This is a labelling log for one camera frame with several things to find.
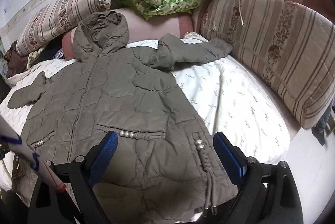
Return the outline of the olive green hooded puffer jacket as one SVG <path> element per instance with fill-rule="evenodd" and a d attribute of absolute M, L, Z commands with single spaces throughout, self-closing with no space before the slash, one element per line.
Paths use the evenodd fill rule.
<path fill-rule="evenodd" d="M 157 48 L 128 47 L 128 41 L 122 14 L 97 12 L 81 21 L 76 61 L 12 94 L 8 108 L 31 107 L 22 139 L 42 159 L 62 164 L 116 132 L 116 152 L 94 187 L 112 223 L 174 223 L 215 211 L 237 188 L 172 70 L 224 58 L 231 45 L 187 44 L 171 34 Z"/>

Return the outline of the brown garment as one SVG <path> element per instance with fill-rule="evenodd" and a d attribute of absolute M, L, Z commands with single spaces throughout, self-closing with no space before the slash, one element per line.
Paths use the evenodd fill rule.
<path fill-rule="evenodd" d="M 8 70 L 6 77 L 10 78 L 16 74 L 23 73 L 24 71 L 27 70 L 27 56 L 20 56 L 20 54 L 17 53 L 16 50 L 16 44 L 17 41 L 14 41 L 9 50 L 6 51 L 5 53 L 5 61 L 7 62 L 8 65 Z"/>

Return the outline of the striped floral pillow at right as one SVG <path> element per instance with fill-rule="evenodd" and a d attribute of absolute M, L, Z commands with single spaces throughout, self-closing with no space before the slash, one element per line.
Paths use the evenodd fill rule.
<path fill-rule="evenodd" d="M 233 44 L 300 126 L 312 128 L 334 98 L 334 24 L 289 0 L 212 0 L 200 32 Z"/>

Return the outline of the striped floral pillow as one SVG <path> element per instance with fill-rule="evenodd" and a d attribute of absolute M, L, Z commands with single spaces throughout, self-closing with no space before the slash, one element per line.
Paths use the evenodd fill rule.
<path fill-rule="evenodd" d="M 39 10 L 26 24 L 16 43 L 20 56 L 76 27 L 94 12 L 108 11 L 111 0 L 55 0 Z"/>
<path fill-rule="evenodd" d="M 233 44 L 300 126 L 312 128 L 334 98 L 334 24 L 289 0 L 212 0 L 200 32 Z"/>

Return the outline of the striped floral pillow at left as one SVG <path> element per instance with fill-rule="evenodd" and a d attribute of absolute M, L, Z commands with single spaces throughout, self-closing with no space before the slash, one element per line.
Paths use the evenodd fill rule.
<path fill-rule="evenodd" d="M 108 11 L 111 0 L 55 0 L 39 10 L 26 24 L 16 43 L 20 56 L 76 27 L 94 12 Z"/>

